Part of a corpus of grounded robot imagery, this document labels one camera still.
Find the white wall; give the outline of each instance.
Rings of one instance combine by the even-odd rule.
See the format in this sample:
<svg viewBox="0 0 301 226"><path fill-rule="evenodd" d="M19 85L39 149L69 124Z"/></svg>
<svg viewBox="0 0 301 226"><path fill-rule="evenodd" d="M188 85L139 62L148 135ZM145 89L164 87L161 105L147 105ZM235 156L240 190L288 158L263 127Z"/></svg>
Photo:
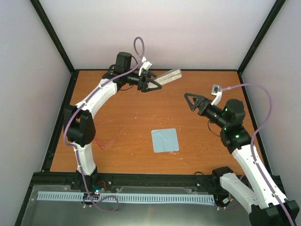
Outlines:
<svg viewBox="0 0 301 226"><path fill-rule="evenodd" d="M29 0L0 3L0 226L40 171L70 73Z"/></svg>
<svg viewBox="0 0 301 226"><path fill-rule="evenodd" d="M238 69L275 0L41 0L73 66L108 68L141 36L153 68Z"/></svg>
<svg viewBox="0 0 301 226"><path fill-rule="evenodd" d="M281 175L289 199L301 206L301 1L286 1L243 73L272 93L274 110L261 135L273 174ZM264 120L268 100L257 88L248 95L257 122ZM297 225L301 225L299 213Z"/></svg>

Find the blue cloth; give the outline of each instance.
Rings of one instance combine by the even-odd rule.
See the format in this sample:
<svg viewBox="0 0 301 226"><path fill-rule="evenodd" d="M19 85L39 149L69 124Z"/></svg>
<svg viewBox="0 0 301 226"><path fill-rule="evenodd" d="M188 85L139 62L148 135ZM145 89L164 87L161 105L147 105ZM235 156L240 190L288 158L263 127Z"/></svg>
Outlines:
<svg viewBox="0 0 301 226"><path fill-rule="evenodd" d="M177 152L179 150L177 131L175 128L152 130L151 138L155 153Z"/></svg>

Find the brown tabletop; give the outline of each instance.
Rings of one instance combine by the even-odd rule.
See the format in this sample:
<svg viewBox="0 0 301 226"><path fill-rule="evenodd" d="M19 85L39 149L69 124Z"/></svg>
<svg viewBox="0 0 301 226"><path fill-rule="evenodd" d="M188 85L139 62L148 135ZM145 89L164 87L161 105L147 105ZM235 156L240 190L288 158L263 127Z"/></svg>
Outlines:
<svg viewBox="0 0 301 226"><path fill-rule="evenodd" d="M80 71L71 104L85 98L104 72ZM199 116L197 111L192 112L184 98L188 92L213 99L213 84L222 87L239 84L237 72L184 71L182 78L164 85L161 90L142 93L133 87L112 96L94 118L96 137L92 148L98 172L193 174L201 171L211 174L215 168L229 166L236 174L243 174L220 138L209 131L208 119ZM218 106L223 108L231 98L244 102L244 127L252 135L254 129L241 88L223 92ZM219 134L216 125L209 126ZM176 129L180 150L154 153L151 131L169 128ZM76 166L74 151L63 144L61 133L51 171L74 172Z"/></svg>

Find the black metal frame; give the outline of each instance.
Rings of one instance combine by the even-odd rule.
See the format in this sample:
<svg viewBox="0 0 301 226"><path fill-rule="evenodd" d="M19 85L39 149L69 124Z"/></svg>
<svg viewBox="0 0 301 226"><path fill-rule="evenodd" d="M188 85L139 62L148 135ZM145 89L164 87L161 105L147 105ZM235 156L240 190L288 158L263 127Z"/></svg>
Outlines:
<svg viewBox="0 0 301 226"><path fill-rule="evenodd" d="M77 77L79 75L80 70L75 70L67 53L65 52L51 22L49 21L41 3L39 0L30 0L33 7L35 8L37 14L39 15L42 23L44 24L49 36L51 37L54 45L56 46L58 52L60 53L63 61L65 62L67 68L71 73L71 77L69 80L69 84L67 87L67 91L65 93L62 106L55 123L55 128L50 140L50 144L44 159L44 163L42 165L41 172L34 173L32 176L32 180L28 187L27 193L24 198L24 202L21 206L18 218L16 220L16 226L21 225L22 219L27 207L27 203L29 201L32 187L34 185L70 185L74 189L80 189L80 178L76 173L61 173L61 172L50 172L50 167L52 164L52 160L55 154L55 150L59 141L59 137L63 128L63 108L66 104L69 104L74 87L77 81ZM245 70L246 66L250 62L252 56L254 55L256 49L258 48L260 42L264 38L265 34L267 33L268 29L270 28L271 24L273 23L274 19L276 18L278 12L281 10L282 6L284 5L285 0L276 0L274 6L272 7L269 15L267 16L265 22L263 23L261 29L259 30L255 40L253 41L250 49L248 50L244 60L242 61L238 70L210 70L210 69L186 69L183 71L236 71L238 73L238 78L240 83L243 83L243 79L241 77L243 71ZM82 70L99 70L99 69L82 69ZM255 121L255 117L251 108L251 104L246 92L246 89L242 88L244 97L246 100L247 108L249 110L252 124L254 129L257 129L257 124ZM262 139L260 134L257 134L257 140L259 143L259 148L262 153L262 158L267 168L268 172L271 174L271 169L269 166L269 162L266 156L266 152L264 150L264 146L262 143ZM198 192L209 192L210 194L217 195L225 195L227 192L225 190L216 191L212 188L212 175L149 175L149 174L97 174L98 177L102 178L106 181L107 185L111 188L112 191L118 188L119 186L166 186L166 187L187 187L195 189ZM282 182L279 176L272 176L276 184L279 188L284 192Z"/></svg>

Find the robotic arm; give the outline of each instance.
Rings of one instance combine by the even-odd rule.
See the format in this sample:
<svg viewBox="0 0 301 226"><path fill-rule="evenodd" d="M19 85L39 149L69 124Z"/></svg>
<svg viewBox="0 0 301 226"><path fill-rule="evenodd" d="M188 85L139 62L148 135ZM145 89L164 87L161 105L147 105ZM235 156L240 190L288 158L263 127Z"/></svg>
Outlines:
<svg viewBox="0 0 301 226"><path fill-rule="evenodd" d="M296 201L288 201L267 172L256 147L251 151L251 137L242 126L246 115L243 103L236 99L227 101L224 109L216 105L222 97L220 86L213 86L213 101L204 96L186 93L184 96L192 111L207 117L221 128L221 141L230 154L238 161L253 191L243 184L229 167L213 170L217 186L230 192L249 213L253 226L288 226L285 210L294 221L299 212Z"/></svg>
<svg viewBox="0 0 301 226"><path fill-rule="evenodd" d="M92 155L92 141L96 132L93 119L103 104L127 83L137 85L137 89L141 92L149 92L161 89L163 84L182 76L180 69L170 70L161 76L156 76L151 71L148 71L151 63L143 57L143 65L140 67L139 73L129 73L103 86L108 80L130 71L131 58L132 55L130 53L119 52L115 65L112 65L108 72L104 74L97 87L81 102L75 106L68 105L64 109L63 123L64 129L66 129L72 115L83 105L68 128L67 138L73 144L74 151L78 151L80 165L78 163L77 171L81 172L82 168L83 174L88 177L92 174L97 174Z"/></svg>

